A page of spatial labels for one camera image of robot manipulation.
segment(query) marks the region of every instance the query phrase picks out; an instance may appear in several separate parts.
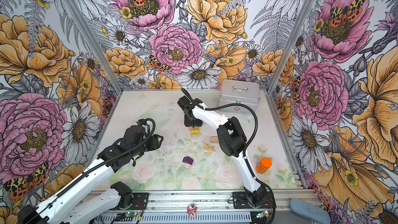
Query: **small figurine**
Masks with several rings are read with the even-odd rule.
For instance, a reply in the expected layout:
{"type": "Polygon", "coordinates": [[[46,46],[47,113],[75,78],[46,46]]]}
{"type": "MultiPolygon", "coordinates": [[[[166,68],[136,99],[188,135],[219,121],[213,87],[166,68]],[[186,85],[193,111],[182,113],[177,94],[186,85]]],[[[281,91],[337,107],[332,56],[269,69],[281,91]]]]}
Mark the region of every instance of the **small figurine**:
{"type": "Polygon", "coordinates": [[[198,209],[198,208],[195,207],[195,205],[190,204],[190,205],[188,205],[188,207],[187,207],[187,214],[189,214],[189,215],[192,216],[192,217],[195,217],[195,215],[196,215],[196,210],[197,210],[197,209],[198,209]]]}

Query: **white table surface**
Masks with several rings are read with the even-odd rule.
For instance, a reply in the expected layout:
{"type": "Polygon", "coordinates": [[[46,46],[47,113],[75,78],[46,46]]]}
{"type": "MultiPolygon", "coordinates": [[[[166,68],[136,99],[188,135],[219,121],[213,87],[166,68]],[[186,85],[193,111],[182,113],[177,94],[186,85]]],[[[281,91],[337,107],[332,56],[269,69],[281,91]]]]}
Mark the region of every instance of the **white table surface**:
{"type": "MultiPolygon", "coordinates": [[[[192,90],[193,98],[201,99],[208,107],[218,106],[220,91],[192,90]]],[[[106,190],[115,182],[122,181],[132,190],[218,190],[242,189],[241,179],[235,164],[218,144],[211,144],[210,137],[216,131],[204,124],[200,133],[191,135],[184,126],[184,113],[177,105],[183,96],[181,91],[125,91],[108,123],[97,147],[96,155],[118,138],[140,118],[152,118],[156,122],[154,133],[164,137],[160,149],[146,152],[137,160],[123,166],[103,182],[96,190],[106,190]],[[214,152],[203,149],[204,144],[215,147],[214,152]],[[193,165],[182,162],[186,156],[193,158],[193,165]]],[[[251,115],[217,111],[227,117],[235,116],[241,123],[247,139],[254,129],[251,115]]],[[[262,157],[272,160],[271,168],[259,178],[273,189],[297,188],[281,140],[272,119],[265,96],[261,93],[256,110],[259,121],[257,135],[247,149],[253,166],[262,157]]]]}

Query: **purple flower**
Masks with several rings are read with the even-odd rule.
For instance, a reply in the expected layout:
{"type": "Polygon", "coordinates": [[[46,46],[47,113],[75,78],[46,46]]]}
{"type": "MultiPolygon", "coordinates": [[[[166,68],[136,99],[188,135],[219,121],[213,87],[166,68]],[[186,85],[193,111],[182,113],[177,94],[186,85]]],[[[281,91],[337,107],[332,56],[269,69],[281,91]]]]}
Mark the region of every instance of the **purple flower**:
{"type": "Polygon", "coordinates": [[[5,183],[27,177],[48,163],[55,168],[64,156],[60,149],[64,110],[38,93],[0,102],[0,179],[5,183]]]}
{"type": "Polygon", "coordinates": [[[333,198],[330,198],[331,203],[331,223],[332,224],[350,224],[352,223],[351,216],[343,209],[343,205],[333,198]]]}
{"type": "Polygon", "coordinates": [[[161,27],[149,38],[152,55],[162,64],[170,66],[171,74],[179,75],[181,69],[199,63],[202,46],[197,35],[181,26],[170,24],[161,27]]]}
{"type": "Polygon", "coordinates": [[[345,8],[354,0],[326,0],[321,11],[316,13],[314,32],[309,38],[309,44],[315,53],[325,59],[333,59],[338,63],[347,61],[366,43],[371,31],[366,31],[373,7],[368,9],[369,0],[365,0],[361,9],[363,12],[353,22],[341,21],[333,27],[330,11],[333,7],[345,8]]]}
{"type": "Polygon", "coordinates": [[[311,61],[301,75],[298,93],[300,103],[296,105],[297,115],[310,118],[320,130],[333,127],[347,108],[344,74],[332,61],[311,61]]]}
{"type": "Polygon", "coordinates": [[[169,23],[174,17],[174,0],[144,0],[137,6],[129,0],[113,0],[113,8],[120,12],[120,19],[127,22],[127,31],[145,32],[169,23]]]}

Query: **black cable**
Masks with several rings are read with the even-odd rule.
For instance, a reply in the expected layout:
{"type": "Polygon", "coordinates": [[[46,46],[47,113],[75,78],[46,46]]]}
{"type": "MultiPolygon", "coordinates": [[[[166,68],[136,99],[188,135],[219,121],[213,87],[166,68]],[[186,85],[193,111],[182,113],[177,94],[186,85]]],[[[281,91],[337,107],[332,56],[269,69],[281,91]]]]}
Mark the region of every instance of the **black cable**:
{"type": "Polygon", "coordinates": [[[120,158],[120,157],[123,157],[123,156],[125,156],[125,155],[127,155],[127,154],[129,154],[129,153],[131,153],[131,152],[133,152],[133,151],[135,151],[135,150],[138,149],[139,147],[143,146],[143,145],[152,137],[152,134],[153,134],[153,132],[155,131],[155,126],[156,126],[155,121],[154,121],[153,119],[151,119],[151,118],[146,118],[146,119],[144,119],[142,122],[145,123],[145,122],[147,122],[147,121],[152,122],[153,127],[152,127],[151,132],[150,132],[150,133],[148,134],[148,136],[145,138],[145,140],[141,141],[139,144],[137,144],[136,146],[132,147],[130,150],[128,150],[128,151],[126,151],[126,152],[123,152],[123,153],[117,155],[116,157],[113,157],[113,158],[111,158],[111,159],[108,159],[107,161],[104,161],[104,162],[102,162],[102,163],[99,163],[99,164],[97,164],[96,166],[92,167],[91,169],[87,170],[86,172],[83,172],[83,173],[82,173],[79,177],[77,177],[76,180],[74,180],[70,185],[64,187],[61,191],[59,191],[59,192],[56,194],[57,197],[56,197],[52,202],[50,202],[50,204],[48,204],[42,211],[40,211],[37,215],[35,215],[32,219],[30,219],[29,221],[27,221],[25,224],[28,224],[28,223],[31,222],[33,219],[35,219],[37,216],[39,216],[41,213],[43,213],[43,211],[45,211],[47,208],[49,208],[50,206],[52,206],[52,204],[53,204],[60,196],[62,196],[62,195],[63,195],[64,193],[66,193],[69,189],[71,189],[77,182],[79,182],[80,180],[82,180],[84,177],[88,176],[88,174],[90,174],[91,172],[93,172],[93,171],[95,171],[96,169],[98,169],[99,167],[101,167],[101,166],[103,166],[103,165],[106,165],[107,163],[112,162],[113,160],[116,160],[116,159],[118,159],[118,158],[120,158]]]}

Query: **daisy center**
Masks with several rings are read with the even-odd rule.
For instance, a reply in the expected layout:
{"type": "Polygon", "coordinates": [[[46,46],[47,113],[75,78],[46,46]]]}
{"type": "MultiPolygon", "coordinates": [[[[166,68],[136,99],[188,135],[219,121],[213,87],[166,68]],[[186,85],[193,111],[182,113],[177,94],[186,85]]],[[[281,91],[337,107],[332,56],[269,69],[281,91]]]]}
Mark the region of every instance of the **daisy center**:
{"type": "Polygon", "coordinates": [[[319,91],[315,91],[314,86],[310,88],[310,95],[307,97],[307,101],[311,107],[316,107],[321,99],[319,98],[319,91]]]}
{"type": "Polygon", "coordinates": [[[34,132],[27,132],[25,133],[25,136],[26,142],[19,145],[25,151],[30,148],[35,148],[37,151],[40,151],[43,145],[47,142],[47,134],[40,129],[37,129],[34,132]]]}
{"type": "Polygon", "coordinates": [[[84,136],[84,130],[86,129],[86,125],[82,120],[78,120],[74,126],[72,135],[73,139],[75,140],[81,140],[82,137],[84,136]]]}
{"type": "Polygon", "coordinates": [[[145,16],[146,14],[156,15],[159,10],[159,3],[156,0],[145,0],[144,5],[142,6],[129,4],[129,7],[129,13],[131,13],[133,17],[145,16]]]}
{"type": "Polygon", "coordinates": [[[392,214],[390,211],[384,210],[380,214],[380,219],[383,221],[385,224],[398,224],[398,219],[397,217],[392,214]]]}
{"type": "Polygon", "coordinates": [[[302,44],[302,38],[301,37],[299,37],[299,38],[297,38],[297,41],[296,41],[296,46],[300,46],[301,44],[302,44]]]}
{"type": "Polygon", "coordinates": [[[248,53],[248,56],[249,56],[250,59],[253,58],[253,57],[256,57],[256,55],[257,55],[257,52],[255,50],[252,50],[252,51],[250,51],[248,53]]]}
{"type": "Polygon", "coordinates": [[[312,132],[310,131],[304,131],[302,134],[302,138],[304,140],[304,144],[308,146],[308,148],[314,149],[316,147],[316,139],[312,132]]]}
{"type": "Polygon", "coordinates": [[[117,32],[116,38],[117,40],[122,41],[124,39],[124,34],[122,32],[117,32]]]}
{"type": "Polygon", "coordinates": [[[198,71],[194,71],[192,73],[192,78],[194,78],[195,80],[201,80],[206,76],[206,72],[203,70],[198,70],[198,71]]]}
{"type": "Polygon", "coordinates": [[[173,61],[179,61],[182,59],[182,53],[180,53],[177,48],[174,50],[168,49],[167,52],[172,56],[173,61]]]}
{"type": "Polygon", "coordinates": [[[95,64],[95,62],[93,60],[88,60],[87,61],[87,65],[88,65],[89,68],[94,69],[96,64],[95,64]]]}

